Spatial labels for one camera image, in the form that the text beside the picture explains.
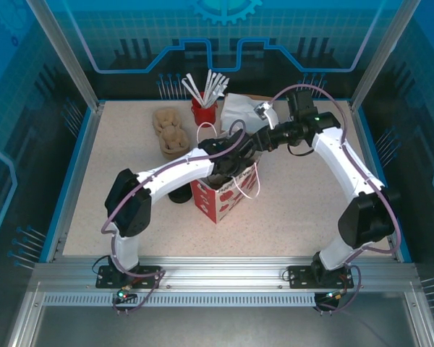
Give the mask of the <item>apple print paper bag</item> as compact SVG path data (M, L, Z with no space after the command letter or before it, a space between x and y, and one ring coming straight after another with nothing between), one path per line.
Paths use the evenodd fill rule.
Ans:
M258 166L261 155L261 152L249 151L236 173L230 176L213 175L192 181L195 206L217 224L244 198L257 198L260 194Z

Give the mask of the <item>red plastic straw holder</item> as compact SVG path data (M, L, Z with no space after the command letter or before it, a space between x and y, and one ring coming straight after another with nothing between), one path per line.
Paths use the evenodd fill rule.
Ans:
M214 102L209 108L203 108L198 100L193 97L191 111L194 116L195 124L197 126L203 125L209 127L208 124L214 125L216 122L216 109L218 108L217 102Z

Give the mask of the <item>paper wrapped straw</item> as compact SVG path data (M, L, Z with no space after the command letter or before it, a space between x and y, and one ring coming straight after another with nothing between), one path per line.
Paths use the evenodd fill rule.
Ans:
M213 80L213 84L210 86L210 90L208 93L208 104L210 104L211 98L216 93L216 88L220 85L220 80L222 77L223 77L223 75L221 73L218 73L216 75L215 79Z
M210 83L212 82L212 75L213 75L213 72L211 69L209 69L207 77L206 77L206 81L205 81L204 92L203 92L203 104L202 104L203 108L207 105L207 102L208 102L208 90L210 87Z
M208 86L206 87L206 93L207 94L205 97L205 106L207 106L210 102L210 97L211 97L211 94L213 93L213 89L215 87L214 85L215 85L217 79L218 79L218 74L215 72L212 73L210 82L209 82Z
M192 89L191 84L189 83L189 81L186 77L184 79L182 79L182 85L190 93L190 95L198 102L198 100L193 95L193 89Z
M215 103L220 97L224 97L224 91L229 83L229 78L226 78L220 85L216 88L216 93L213 96L212 103Z
M200 91L197 88L197 85L195 84L195 81L190 73L186 74L186 78L188 79L189 83L191 84L191 87L193 89L193 95L198 100L199 104L204 107L205 103L204 100L200 94Z
M223 91L227 85L226 77L222 75L217 81L216 85L211 88L211 94L209 97L209 104L213 104L219 96L223 95Z

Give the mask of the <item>small LED circuit board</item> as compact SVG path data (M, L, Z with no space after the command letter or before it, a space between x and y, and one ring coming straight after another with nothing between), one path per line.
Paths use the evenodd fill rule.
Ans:
M132 287L127 285L121 287L117 292L115 297L113 298L113 304L119 305L124 304L136 297L135 294L131 294L130 291L132 290Z
M346 289L338 289L328 293L315 294L315 303L320 306L321 304L329 304L333 302L333 306L337 307L339 300L347 294Z

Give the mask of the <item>metal lower shelf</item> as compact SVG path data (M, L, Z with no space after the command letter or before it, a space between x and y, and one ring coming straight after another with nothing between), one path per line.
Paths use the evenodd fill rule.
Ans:
M47 307L28 293L0 347L434 347L418 291L361 293L344 311L310 307Z

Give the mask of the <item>aluminium frame post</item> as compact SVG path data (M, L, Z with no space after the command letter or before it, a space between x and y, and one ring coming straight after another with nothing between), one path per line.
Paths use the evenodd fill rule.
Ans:
M358 112L419 4L420 0L401 0L400 7L396 11L351 98L353 113Z
M53 12L45 0L26 0L46 37L91 111L101 113L100 101L85 75Z

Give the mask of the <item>aluminium mounting rail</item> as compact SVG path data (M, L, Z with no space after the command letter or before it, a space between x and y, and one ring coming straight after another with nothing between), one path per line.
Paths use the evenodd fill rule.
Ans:
M41 292L94 291L92 257L61 257L38 263L29 290ZM157 265L166 274L162 292L286 292L281 274L290 265L310 265L310 257L141 257L141 265ZM392 257L359 257L354 282L363 292L408 292L422 289L417 268Z

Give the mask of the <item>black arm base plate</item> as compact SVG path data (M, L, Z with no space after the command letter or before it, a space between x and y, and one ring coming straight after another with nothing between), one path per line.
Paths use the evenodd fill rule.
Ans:
M160 271L159 266L137 266L135 271L140 275L148 275L146 278L134 278L125 273L121 273L113 265L103 265L98 269L98 277L95 282L96 288L101 289L120 289L130 286L133 289L152 288L155 278L150 276L152 273Z
M314 270L312 266L288 267L290 289L341 289L354 288L351 270Z

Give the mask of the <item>aluminium table side rail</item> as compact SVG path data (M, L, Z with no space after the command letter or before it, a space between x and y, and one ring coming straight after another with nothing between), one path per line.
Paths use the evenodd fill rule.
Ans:
M53 262L62 248L59 246L60 239L67 237L105 104L105 100L102 100L97 111L88 109L84 116L39 263Z

